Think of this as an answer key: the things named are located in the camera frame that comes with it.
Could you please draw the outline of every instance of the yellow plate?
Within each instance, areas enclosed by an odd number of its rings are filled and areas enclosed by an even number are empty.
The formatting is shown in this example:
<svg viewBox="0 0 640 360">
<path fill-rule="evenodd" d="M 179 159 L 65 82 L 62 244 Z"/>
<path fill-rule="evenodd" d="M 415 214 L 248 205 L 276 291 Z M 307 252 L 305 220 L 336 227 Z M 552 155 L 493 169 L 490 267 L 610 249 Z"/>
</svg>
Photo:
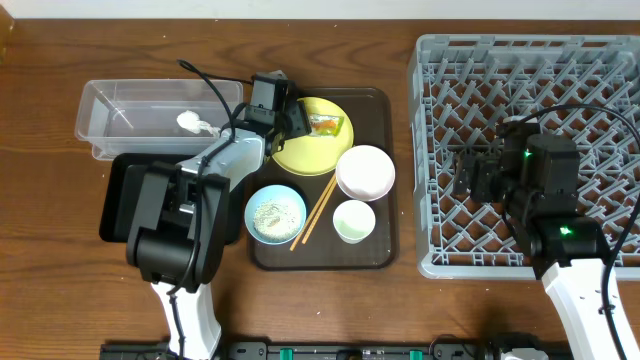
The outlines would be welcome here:
<svg viewBox="0 0 640 360">
<path fill-rule="evenodd" d="M 273 160 L 283 169 L 296 175 L 314 176 L 336 168 L 338 159 L 353 146 L 353 125 L 347 114 L 329 100 L 307 97 L 300 101 L 308 114 L 344 116 L 344 122 L 336 137 L 303 136 L 287 140 L 284 149 Z"/>
</svg>

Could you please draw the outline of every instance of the rice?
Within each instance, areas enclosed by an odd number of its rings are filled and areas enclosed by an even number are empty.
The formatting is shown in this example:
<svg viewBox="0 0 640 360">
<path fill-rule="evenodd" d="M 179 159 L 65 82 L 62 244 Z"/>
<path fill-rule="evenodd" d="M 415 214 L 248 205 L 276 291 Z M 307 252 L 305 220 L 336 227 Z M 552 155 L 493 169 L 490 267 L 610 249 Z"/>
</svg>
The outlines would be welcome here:
<svg viewBox="0 0 640 360">
<path fill-rule="evenodd" d="M 291 199 L 268 200 L 260 204 L 253 217 L 253 226 L 268 242 L 290 240 L 300 230 L 301 216 Z"/>
</svg>

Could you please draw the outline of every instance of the lattice basket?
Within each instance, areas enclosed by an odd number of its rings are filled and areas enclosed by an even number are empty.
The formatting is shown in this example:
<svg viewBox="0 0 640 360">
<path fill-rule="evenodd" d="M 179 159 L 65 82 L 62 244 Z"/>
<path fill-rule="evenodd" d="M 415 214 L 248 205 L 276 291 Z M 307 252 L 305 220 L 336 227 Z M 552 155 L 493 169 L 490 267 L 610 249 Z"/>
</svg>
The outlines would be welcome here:
<svg viewBox="0 0 640 360">
<path fill-rule="evenodd" d="M 495 125 L 556 104 L 590 103 L 640 125 L 640 37 L 424 35 L 409 64 L 418 268 L 429 278 L 534 279 L 498 204 L 452 195 L 454 157 L 500 151 Z M 640 152 L 624 125 L 589 110 L 550 113 L 545 132 L 580 151 L 578 212 L 613 247 L 640 194 Z M 640 231 L 617 260 L 619 279 L 640 279 Z"/>
</svg>

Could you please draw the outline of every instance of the green clip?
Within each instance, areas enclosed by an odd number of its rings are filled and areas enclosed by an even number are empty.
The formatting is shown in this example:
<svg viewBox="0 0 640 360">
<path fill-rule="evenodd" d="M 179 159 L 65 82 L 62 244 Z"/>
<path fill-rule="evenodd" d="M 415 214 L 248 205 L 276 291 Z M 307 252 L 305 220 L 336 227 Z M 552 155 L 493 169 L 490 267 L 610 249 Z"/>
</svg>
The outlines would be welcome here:
<svg viewBox="0 0 640 360">
<path fill-rule="evenodd" d="M 422 360 L 422 351 L 411 350 L 409 352 L 409 360 Z"/>
<path fill-rule="evenodd" d="M 280 349 L 280 360 L 293 360 L 293 349 Z"/>
</svg>

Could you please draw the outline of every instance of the white wall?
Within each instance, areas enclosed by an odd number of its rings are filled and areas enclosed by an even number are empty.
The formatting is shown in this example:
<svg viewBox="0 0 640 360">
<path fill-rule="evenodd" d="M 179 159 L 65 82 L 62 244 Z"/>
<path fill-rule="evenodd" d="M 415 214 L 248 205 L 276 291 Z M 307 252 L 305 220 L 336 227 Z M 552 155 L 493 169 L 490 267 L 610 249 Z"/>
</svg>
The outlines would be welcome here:
<svg viewBox="0 0 640 360">
<path fill-rule="evenodd" d="M 14 18 L 640 20 L 640 0 L 0 0 L 0 4 Z"/>
</svg>

